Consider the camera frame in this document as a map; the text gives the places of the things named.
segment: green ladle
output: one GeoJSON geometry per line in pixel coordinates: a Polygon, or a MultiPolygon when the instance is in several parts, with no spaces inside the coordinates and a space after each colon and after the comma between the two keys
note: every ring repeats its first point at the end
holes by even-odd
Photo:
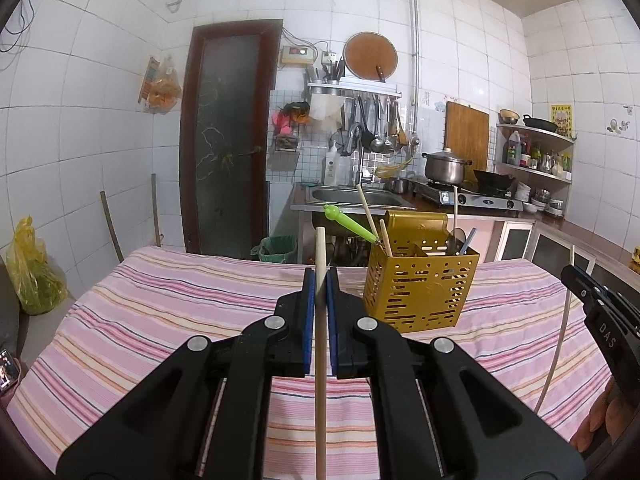
{"type": "Polygon", "coordinates": [[[342,227],[364,238],[367,242],[375,244],[379,241],[375,234],[341,212],[337,205],[324,204],[324,216],[329,220],[338,222],[342,227]]]}

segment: hand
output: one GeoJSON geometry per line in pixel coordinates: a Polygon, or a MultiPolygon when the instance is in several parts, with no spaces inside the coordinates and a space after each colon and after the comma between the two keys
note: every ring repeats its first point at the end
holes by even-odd
{"type": "Polygon", "coordinates": [[[593,434],[604,424],[611,441],[615,442],[633,418],[634,409],[621,397],[608,403],[613,386],[613,378],[609,380],[604,391],[598,396],[582,424],[572,436],[569,443],[579,452],[585,451],[593,441],[593,434]]]}

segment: trash bin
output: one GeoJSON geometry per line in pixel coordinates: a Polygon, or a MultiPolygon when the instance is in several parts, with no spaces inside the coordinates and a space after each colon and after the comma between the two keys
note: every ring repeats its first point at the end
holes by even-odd
{"type": "Polygon", "coordinates": [[[251,255],[257,254],[261,262],[272,264],[294,264],[298,253],[298,241],[295,236],[270,236],[263,238],[260,245],[251,249],[251,255]]]}

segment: striped tablecloth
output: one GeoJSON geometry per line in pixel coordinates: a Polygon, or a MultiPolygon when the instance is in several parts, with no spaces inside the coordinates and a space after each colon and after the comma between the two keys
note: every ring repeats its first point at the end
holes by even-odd
{"type": "MultiPolygon", "coordinates": [[[[52,343],[22,382],[8,413],[44,463],[62,451],[193,334],[237,335],[300,290],[304,266],[134,252],[70,309],[52,343]]],[[[340,286],[361,295],[366,269],[340,269],[340,286]]],[[[525,260],[478,266],[447,335],[533,407],[552,359],[565,288],[525,260]]],[[[541,415],[569,439],[603,389],[609,371],[574,303],[554,382],[541,415]]],[[[314,381],[277,379],[271,393],[264,475],[313,479],[314,381]]],[[[369,387],[364,380],[327,385],[330,478],[377,479],[369,387]]]]}

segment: smartphone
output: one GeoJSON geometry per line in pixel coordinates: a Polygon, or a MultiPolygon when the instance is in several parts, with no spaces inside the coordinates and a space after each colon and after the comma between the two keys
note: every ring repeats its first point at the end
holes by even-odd
{"type": "Polygon", "coordinates": [[[20,379],[20,370],[8,350],[0,351],[0,396],[20,379]]]}

